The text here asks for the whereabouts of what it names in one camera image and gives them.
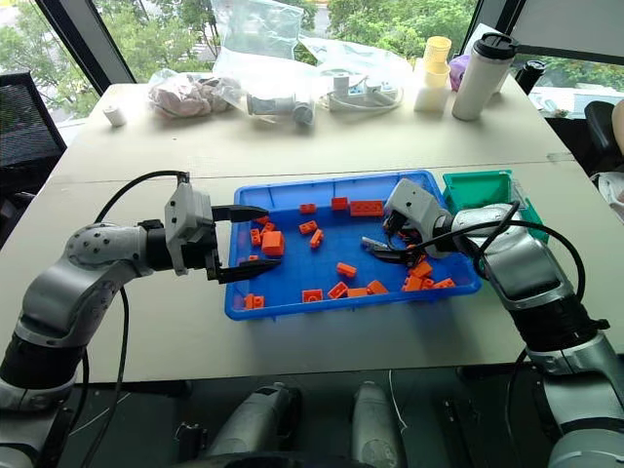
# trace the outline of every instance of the black chair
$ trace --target black chair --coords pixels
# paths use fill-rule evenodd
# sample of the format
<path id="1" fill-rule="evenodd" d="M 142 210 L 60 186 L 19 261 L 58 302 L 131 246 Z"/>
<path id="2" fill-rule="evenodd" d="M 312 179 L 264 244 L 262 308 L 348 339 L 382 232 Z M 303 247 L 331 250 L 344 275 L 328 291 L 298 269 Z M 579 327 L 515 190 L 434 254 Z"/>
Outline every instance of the black chair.
<path id="1" fill-rule="evenodd" d="M 30 72 L 0 74 L 0 248 L 65 149 Z"/>
<path id="2" fill-rule="evenodd" d="M 612 171 L 624 164 L 622 152 L 613 133 L 614 105 L 594 100 L 585 106 L 585 118 L 593 143 L 591 171 Z"/>

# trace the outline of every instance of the yellow cup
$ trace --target yellow cup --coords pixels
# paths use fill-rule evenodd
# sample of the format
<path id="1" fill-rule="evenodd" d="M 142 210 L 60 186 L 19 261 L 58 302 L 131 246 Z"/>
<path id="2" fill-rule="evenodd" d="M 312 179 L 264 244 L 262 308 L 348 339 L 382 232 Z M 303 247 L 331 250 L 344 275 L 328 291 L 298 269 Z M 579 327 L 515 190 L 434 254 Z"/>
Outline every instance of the yellow cup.
<path id="1" fill-rule="evenodd" d="M 450 39 L 444 36 L 432 36 L 427 39 L 425 53 L 422 56 L 425 63 L 446 63 L 450 44 Z"/>
<path id="2" fill-rule="evenodd" d="M 446 63 L 426 63 L 425 68 L 425 85 L 429 88 L 442 88 L 449 78 L 450 66 Z"/>

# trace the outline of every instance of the blue tray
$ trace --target blue tray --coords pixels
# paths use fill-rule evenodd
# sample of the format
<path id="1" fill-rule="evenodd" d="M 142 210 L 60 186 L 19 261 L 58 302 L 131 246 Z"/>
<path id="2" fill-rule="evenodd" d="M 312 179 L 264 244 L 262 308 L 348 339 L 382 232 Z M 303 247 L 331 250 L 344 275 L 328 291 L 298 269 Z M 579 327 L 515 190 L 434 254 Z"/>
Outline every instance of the blue tray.
<path id="1" fill-rule="evenodd" d="M 332 197 L 348 197 L 353 200 L 387 200 L 401 178 L 408 178 L 432 193 L 442 206 L 446 206 L 435 179 L 426 171 L 386 173 L 345 178 L 328 178 L 269 185 L 242 187 L 234 195 L 234 203 L 253 205 L 269 211 L 271 222 L 284 233 L 286 252 L 282 264 L 275 269 L 247 281 L 227 285 L 225 314 L 233 320 L 276 317 L 293 313 L 349 308 L 361 305 L 396 302 L 402 300 L 436 300 L 452 295 L 475 293 L 481 281 L 469 259 L 461 253 L 453 253 L 442 260 L 429 258 L 434 268 L 432 278 L 436 281 L 451 277 L 455 288 L 402 292 L 401 286 L 408 276 L 404 265 L 384 263 L 361 247 L 360 239 L 367 236 L 375 240 L 385 239 L 380 217 L 352 217 L 348 211 L 333 212 Z M 299 205 L 314 203 L 315 214 L 301 214 Z M 299 233 L 298 225 L 316 220 L 325 238 L 321 246 L 310 249 L 311 235 Z M 255 254 L 263 258 L 260 247 L 253 247 L 250 229 L 262 227 L 255 222 L 232 224 L 230 240 L 230 266 L 235 266 Z M 345 279 L 336 272 L 336 264 L 342 261 L 357 267 L 353 279 Z M 365 288 L 373 280 L 379 280 L 388 294 L 328 299 L 328 291 L 339 281 L 349 288 Z M 301 291 L 323 290 L 326 300 L 301 302 Z M 263 295 L 265 307 L 245 310 L 244 299 L 248 293 Z"/>

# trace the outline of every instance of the teal container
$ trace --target teal container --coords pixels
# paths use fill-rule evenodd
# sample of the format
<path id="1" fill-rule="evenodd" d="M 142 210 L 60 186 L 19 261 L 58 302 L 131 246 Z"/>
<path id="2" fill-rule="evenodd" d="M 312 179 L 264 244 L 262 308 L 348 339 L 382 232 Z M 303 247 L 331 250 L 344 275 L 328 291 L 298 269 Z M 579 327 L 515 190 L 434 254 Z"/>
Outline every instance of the teal container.
<path id="1" fill-rule="evenodd" d="M 528 197 L 512 178 L 510 170 L 482 171 L 475 173 L 444 174 L 447 188 L 444 197 L 448 209 L 456 214 L 461 210 L 480 208 L 494 203 L 520 202 L 520 215 L 525 221 L 542 224 Z M 547 243 L 548 234 L 536 229 L 528 231 L 534 238 Z"/>

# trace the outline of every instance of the orange block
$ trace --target orange block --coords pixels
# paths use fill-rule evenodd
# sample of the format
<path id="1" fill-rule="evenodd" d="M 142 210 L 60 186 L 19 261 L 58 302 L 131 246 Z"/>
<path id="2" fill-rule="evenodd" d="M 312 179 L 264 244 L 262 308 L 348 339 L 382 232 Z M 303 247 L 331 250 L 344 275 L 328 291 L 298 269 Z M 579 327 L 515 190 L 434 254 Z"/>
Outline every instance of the orange block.
<path id="1" fill-rule="evenodd" d="M 420 291 L 420 287 L 422 286 L 422 279 L 417 278 L 415 276 L 408 276 L 406 281 L 403 283 L 401 287 L 401 291 L 410 292 L 410 291 Z"/>
<path id="2" fill-rule="evenodd" d="M 431 288 L 437 290 L 439 288 L 453 288 L 455 286 L 455 282 L 451 278 L 446 278 L 445 280 L 439 281 Z"/>
<path id="3" fill-rule="evenodd" d="M 347 208 L 349 208 L 349 200 L 347 197 L 334 197 L 331 199 L 332 210 L 346 210 Z"/>
<path id="4" fill-rule="evenodd" d="M 316 205 L 313 203 L 306 203 L 304 205 L 299 205 L 299 212 L 302 215 L 312 215 L 316 212 Z"/>
<path id="5" fill-rule="evenodd" d="M 355 278 L 355 274 L 358 272 L 358 269 L 355 266 L 347 265 L 342 262 L 339 262 L 336 265 L 336 270 L 339 274 L 344 275 L 347 278 Z"/>
<path id="6" fill-rule="evenodd" d="M 324 238 L 324 234 L 323 231 L 321 229 L 317 229 L 316 232 L 314 233 L 314 235 L 312 236 L 312 239 L 310 239 L 310 247 L 312 249 L 316 249 L 321 245 L 321 241 Z"/>
<path id="7" fill-rule="evenodd" d="M 431 290 L 433 288 L 435 281 L 431 278 L 424 278 L 422 280 L 422 286 L 420 287 L 422 290 Z"/>
<path id="8" fill-rule="evenodd" d="M 265 255 L 281 256 L 284 254 L 286 242 L 282 231 L 268 231 L 262 237 L 262 251 Z"/>
<path id="9" fill-rule="evenodd" d="M 247 294 L 245 296 L 245 310 L 261 309 L 264 307 L 264 296 Z"/>
<path id="10" fill-rule="evenodd" d="M 380 200 L 351 202 L 349 210 L 352 216 L 383 216 L 383 202 Z"/>
<path id="11" fill-rule="evenodd" d="M 330 291 L 328 292 L 328 296 L 331 299 L 338 299 L 339 297 L 343 297 L 346 294 L 348 289 L 349 287 L 347 285 L 340 282 L 330 289 Z"/>
<path id="12" fill-rule="evenodd" d="M 323 290 L 304 290 L 301 292 L 301 302 L 316 302 L 323 300 Z"/>
<path id="13" fill-rule="evenodd" d="M 259 246 L 260 244 L 262 244 L 262 238 L 260 236 L 260 230 L 259 229 L 252 229 L 250 231 L 250 235 L 252 236 L 252 245 L 253 246 Z"/>
<path id="14" fill-rule="evenodd" d="M 361 295 L 368 295 L 369 292 L 366 288 L 350 288 L 347 290 L 347 297 L 360 297 Z"/>
<path id="15" fill-rule="evenodd" d="M 369 294 L 386 294 L 388 290 L 386 290 L 385 286 L 381 284 L 380 281 L 374 280 L 369 283 L 367 286 L 367 291 Z"/>
<path id="16" fill-rule="evenodd" d="M 275 224 L 273 224 L 272 222 L 266 221 L 266 224 L 264 224 L 264 227 L 260 231 L 260 237 L 264 236 L 266 232 L 274 231 L 274 230 L 275 230 Z"/>
<path id="17" fill-rule="evenodd" d="M 426 261 L 421 261 L 409 271 L 409 275 L 415 276 L 416 278 L 423 278 L 429 276 L 432 272 L 433 267 Z"/>
<path id="18" fill-rule="evenodd" d="M 316 224 L 316 221 L 308 221 L 303 224 L 299 224 L 299 232 L 304 235 L 314 232 L 318 228 L 319 226 Z"/>

